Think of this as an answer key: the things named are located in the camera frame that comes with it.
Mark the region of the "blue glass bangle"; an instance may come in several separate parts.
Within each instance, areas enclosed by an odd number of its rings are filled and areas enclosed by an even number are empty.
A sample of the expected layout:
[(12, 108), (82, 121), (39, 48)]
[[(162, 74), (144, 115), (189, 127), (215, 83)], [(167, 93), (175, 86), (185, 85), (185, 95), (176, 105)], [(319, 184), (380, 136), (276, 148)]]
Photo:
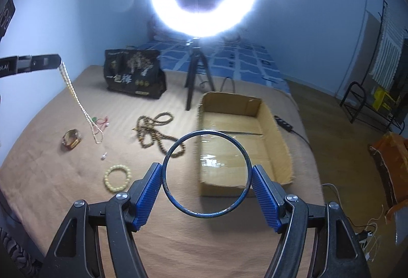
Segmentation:
[[(200, 137), (198, 142), (199, 150), (204, 153), (199, 154), (199, 173), (198, 173), (198, 185), (200, 194), (202, 196), (235, 196), (236, 201), (227, 206), (226, 208), (213, 212), (213, 213), (200, 213), (187, 209), (183, 206), (175, 196), (172, 194), (168, 182), (167, 182), (167, 166), (172, 158), (172, 154), (187, 140), (193, 137)], [(227, 167), (224, 166), (219, 159), (228, 158), (230, 163), (238, 163), (238, 158), (231, 154), (231, 151), (219, 146), (216, 149), (215, 154), (210, 154), (208, 151), (214, 149), (216, 144), (220, 144), (215, 140), (216, 137), (220, 137), (225, 141), (230, 142), (241, 153), (241, 156), (245, 162), (245, 166), (239, 168), (238, 166)], [(234, 137), (222, 133), (217, 130), (196, 130), (190, 132), (175, 142), (170, 147), (162, 162), (161, 173), (162, 187), (164, 193), (167, 195), (169, 201), (182, 213), (185, 213), (191, 217), (199, 219), (211, 219), (221, 217), (230, 213), (234, 209), (238, 208), (248, 195), (251, 188), (252, 181), (252, 162), (246, 149), (235, 139)]]

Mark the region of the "black plum snack bag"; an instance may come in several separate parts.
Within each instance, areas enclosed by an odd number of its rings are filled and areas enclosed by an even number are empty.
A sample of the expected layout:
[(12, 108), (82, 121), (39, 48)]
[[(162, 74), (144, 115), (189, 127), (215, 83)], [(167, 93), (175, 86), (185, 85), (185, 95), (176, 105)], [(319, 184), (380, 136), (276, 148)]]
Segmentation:
[(104, 79), (109, 90), (151, 99), (159, 99), (167, 90), (158, 50), (106, 50), (104, 56)]

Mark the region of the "orange wooden stool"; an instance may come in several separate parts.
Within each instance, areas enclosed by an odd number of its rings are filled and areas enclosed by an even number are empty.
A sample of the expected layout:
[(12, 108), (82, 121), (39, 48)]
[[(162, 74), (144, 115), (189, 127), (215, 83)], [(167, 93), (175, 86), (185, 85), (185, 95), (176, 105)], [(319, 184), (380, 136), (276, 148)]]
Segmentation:
[(407, 207), (407, 139), (387, 132), (368, 152), (380, 173), (388, 205), (385, 220), (389, 222), (394, 213)]

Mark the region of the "black power strip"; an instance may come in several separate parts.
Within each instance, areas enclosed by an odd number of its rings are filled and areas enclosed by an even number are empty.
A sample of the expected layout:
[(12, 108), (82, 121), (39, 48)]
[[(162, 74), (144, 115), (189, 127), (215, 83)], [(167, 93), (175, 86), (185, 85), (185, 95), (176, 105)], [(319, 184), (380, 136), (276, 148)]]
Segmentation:
[(281, 117), (279, 117), (277, 115), (275, 115), (274, 118), (275, 118), (275, 121), (276, 121), (277, 125), (279, 125), (281, 128), (283, 128), (288, 133), (292, 132), (292, 130), (293, 130), (292, 125), (290, 125), (288, 122), (286, 122), (285, 120), (283, 120)]

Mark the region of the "cardboard box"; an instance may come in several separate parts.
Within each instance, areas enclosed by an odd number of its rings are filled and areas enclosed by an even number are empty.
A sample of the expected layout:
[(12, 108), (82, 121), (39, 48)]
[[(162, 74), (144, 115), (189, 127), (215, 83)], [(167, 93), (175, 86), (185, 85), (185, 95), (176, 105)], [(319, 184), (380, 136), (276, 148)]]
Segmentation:
[[(198, 128), (217, 130), (234, 137), (246, 149), (252, 165), (261, 165), (272, 181), (283, 186), (293, 182), (288, 146), (263, 100), (225, 92), (208, 92), (203, 95), (198, 107)], [(245, 166), (241, 153), (230, 142), (220, 137), (215, 140), (220, 144), (210, 149), (210, 154), (215, 154), (216, 149), (223, 146), (238, 158), (236, 164), (230, 163), (228, 158), (220, 158), (224, 166)]]

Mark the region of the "yellow box on rack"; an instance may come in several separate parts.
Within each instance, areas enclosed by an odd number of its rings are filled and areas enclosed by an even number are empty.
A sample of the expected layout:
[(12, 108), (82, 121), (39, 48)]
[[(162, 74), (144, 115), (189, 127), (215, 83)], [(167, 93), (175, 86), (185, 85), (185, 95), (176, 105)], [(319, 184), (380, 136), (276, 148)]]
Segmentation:
[(382, 87), (377, 87), (373, 94), (372, 107), (375, 111), (386, 113), (391, 112), (396, 107), (396, 101)]

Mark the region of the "black clothes rack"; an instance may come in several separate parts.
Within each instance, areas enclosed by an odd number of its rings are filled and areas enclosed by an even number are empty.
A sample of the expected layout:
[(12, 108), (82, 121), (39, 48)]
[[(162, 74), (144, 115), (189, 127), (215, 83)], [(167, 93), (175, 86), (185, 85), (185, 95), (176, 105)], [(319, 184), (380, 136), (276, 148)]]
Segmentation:
[[(398, 123), (393, 116), (392, 111), (381, 113), (373, 109), (373, 94), (379, 85), (371, 78), (370, 71), (375, 61), (376, 50), (380, 40), (381, 26), (387, 0), (382, 1), (382, 9), (379, 13), (379, 26), (375, 35), (373, 47), (368, 49), (369, 60), (364, 66), (361, 78), (352, 78), (340, 100), (340, 107), (344, 109), (350, 123), (356, 121), (365, 123), (375, 130), (381, 132), (394, 131), (402, 135), (407, 131), (407, 116), (402, 123)], [(407, 38), (407, 28), (404, 27), (404, 37)]]

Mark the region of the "black tripod stand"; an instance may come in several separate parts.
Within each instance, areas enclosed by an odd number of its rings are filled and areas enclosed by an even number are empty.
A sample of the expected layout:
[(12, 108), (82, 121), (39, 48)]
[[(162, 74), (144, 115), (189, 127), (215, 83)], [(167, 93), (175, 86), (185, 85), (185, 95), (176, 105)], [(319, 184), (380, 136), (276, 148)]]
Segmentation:
[(206, 58), (205, 54), (203, 54), (200, 48), (199, 38), (194, 37), (192, 41), (189, 43), (189, 45), (192, 47), (192, 50), (189, 55), (190, 63), (189, 63), (189, 68), (187, 71), (187, 78), (185, 82), (185, 87), (187, 88), (187, 100), (186, 100), (186, 105), (185, 105), (186, 111), (190, 111), (191, 106), (192, 106), (192, 98), (193, 98), (193, 93), (194, 93), (194, 88), (195, 88), (195, 80), (198, 74), (198, 63), (199, 62), (203, 64), (206, 76), (208, 78), (208, 82), (210, 84), (210, 90), (212, 90), (213, 92), (215, 91), (215, 86), (214, 86), (214, 82), (213, 82), (212, 75), (210, 72), (208, 59)]

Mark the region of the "dark hanging clothes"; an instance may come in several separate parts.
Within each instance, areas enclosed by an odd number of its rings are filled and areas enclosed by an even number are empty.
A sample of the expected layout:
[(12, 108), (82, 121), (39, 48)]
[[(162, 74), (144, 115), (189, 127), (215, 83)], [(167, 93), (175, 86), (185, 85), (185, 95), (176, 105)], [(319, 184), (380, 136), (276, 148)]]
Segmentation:
[(393, 116), (398, 123), (402, 123), (407, 116), (407, 38), (404, 38), (403, 41), (402, 52), (397, 71), (393, 77), (390, 94), (396, 102), (392, 111)]

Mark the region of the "white knitted garment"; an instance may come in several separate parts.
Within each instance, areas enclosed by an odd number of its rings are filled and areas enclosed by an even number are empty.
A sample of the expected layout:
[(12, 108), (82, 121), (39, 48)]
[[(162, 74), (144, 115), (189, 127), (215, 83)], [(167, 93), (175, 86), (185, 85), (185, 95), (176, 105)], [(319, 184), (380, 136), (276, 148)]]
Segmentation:
[(379, 86), (389, 91), (402, 54), (404, 27), (388, 5), (385, 7), (382, 23), (376, 58), (370, 75)]

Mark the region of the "blue patterned bed sheet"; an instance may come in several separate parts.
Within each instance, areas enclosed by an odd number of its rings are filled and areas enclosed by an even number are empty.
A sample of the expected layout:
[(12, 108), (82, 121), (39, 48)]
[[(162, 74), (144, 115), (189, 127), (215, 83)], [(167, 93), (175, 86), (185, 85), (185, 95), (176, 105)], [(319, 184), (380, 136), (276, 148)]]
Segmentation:
[[(160, 65), (169, 71), (187, 72), (191, 47), (182, 41), (152, 40), (138, 47), (140, 50), (160, 51)], [(211, 75), (233, 78), (265, 85), (289, 93), (286, 80), (265, 47), (248, 40), (226, 42), (213, 38), (201, 44), (208, 59)]]

